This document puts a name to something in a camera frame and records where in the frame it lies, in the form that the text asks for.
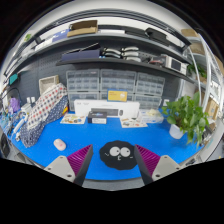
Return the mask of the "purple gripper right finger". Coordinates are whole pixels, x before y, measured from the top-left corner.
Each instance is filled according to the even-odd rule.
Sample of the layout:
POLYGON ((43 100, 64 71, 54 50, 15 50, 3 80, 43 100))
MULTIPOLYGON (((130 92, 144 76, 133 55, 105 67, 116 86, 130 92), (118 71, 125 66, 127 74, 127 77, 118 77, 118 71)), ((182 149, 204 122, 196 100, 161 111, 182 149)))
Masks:
POLYGON ((139 145, 134 146, 134 156, 145 185, 181 169, 168 155, 159 156, 139 145))

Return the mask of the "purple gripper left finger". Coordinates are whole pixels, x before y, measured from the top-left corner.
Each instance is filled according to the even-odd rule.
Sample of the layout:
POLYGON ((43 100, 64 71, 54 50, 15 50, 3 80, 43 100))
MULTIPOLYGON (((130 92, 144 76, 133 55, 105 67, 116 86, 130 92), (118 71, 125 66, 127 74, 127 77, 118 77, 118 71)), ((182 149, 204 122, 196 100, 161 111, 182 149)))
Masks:
POLYGON ((93 146, 88 145, 69 156, 59 156, 44 168, 56 176, 82 186, 93 156, 93 146))

